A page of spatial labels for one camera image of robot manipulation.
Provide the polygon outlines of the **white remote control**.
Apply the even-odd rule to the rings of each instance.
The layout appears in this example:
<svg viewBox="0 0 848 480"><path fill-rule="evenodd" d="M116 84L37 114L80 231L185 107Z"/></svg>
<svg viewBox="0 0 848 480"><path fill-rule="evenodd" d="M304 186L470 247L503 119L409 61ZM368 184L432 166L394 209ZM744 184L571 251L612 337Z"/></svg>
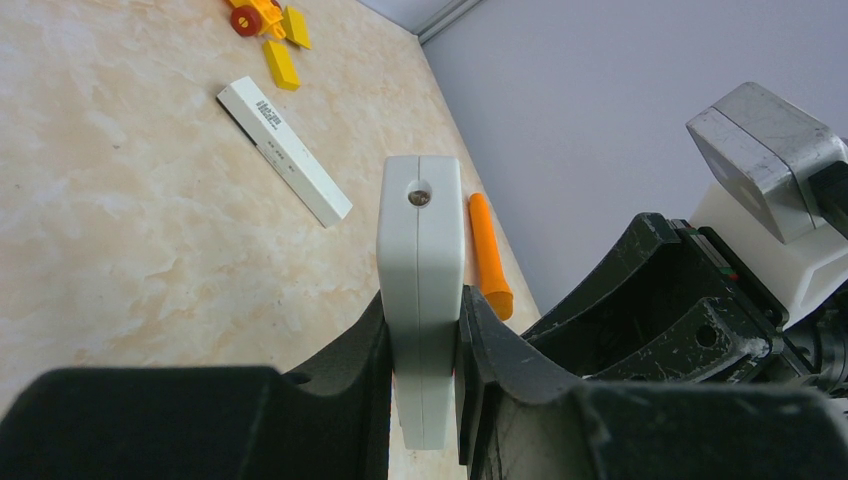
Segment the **white remote control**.
<svg viewBox="0 0 848 480"><path fill-rule="evenodd" d="M216 100L322 226L347 216L351 201L250 77L225 86Z"/></svg>

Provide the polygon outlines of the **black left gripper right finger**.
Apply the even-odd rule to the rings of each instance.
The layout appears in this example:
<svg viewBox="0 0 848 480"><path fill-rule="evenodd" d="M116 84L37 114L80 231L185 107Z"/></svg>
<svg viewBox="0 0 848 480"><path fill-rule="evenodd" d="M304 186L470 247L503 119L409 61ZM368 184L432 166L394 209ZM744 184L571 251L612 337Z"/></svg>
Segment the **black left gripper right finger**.
<svg viewBox="0 0 848 480"><path fill-rule="evenodd" d="M579 378L462 293L455 393L471 479L843 479L847 421L777 385Z"/></svg>

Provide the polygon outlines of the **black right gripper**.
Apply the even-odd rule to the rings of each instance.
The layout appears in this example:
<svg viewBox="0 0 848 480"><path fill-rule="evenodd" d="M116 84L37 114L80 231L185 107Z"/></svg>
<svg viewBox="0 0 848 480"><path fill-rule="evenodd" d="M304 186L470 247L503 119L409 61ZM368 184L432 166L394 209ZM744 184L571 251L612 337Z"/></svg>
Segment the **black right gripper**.
<svg viewBox="0 0 848 480"><path fill-rule="evenodd" d="M785 343L771 306L755 302L726 260L703 230L639 213L522 338L537 342L591 310L600 332L582 368L587 379L758 382Z"/></svg>

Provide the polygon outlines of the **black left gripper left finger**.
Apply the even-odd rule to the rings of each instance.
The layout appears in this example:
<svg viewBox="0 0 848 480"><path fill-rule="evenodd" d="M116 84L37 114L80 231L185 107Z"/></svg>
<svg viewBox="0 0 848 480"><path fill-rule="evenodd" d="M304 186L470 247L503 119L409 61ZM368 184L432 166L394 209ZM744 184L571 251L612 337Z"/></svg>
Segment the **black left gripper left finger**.
<svg viewBox="0 0 848 480"><path fill-rule="evenodd" d="M5 479L384 479L391 353L374 299L294 369L65 368L1 422Z"/></svg>

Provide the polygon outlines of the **white remote with buttons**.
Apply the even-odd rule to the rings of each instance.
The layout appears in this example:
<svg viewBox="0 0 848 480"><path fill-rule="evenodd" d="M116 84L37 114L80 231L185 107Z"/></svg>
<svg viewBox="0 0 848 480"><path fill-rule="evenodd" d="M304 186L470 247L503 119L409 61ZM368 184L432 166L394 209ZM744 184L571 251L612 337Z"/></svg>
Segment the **white remote with buttons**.
<svg viewBox="0 0 848 480"><path fill-rule="evenodd" d="M465 240L459 161L387 158L376 258L399 423L410 450L445 445Z"/></svg>

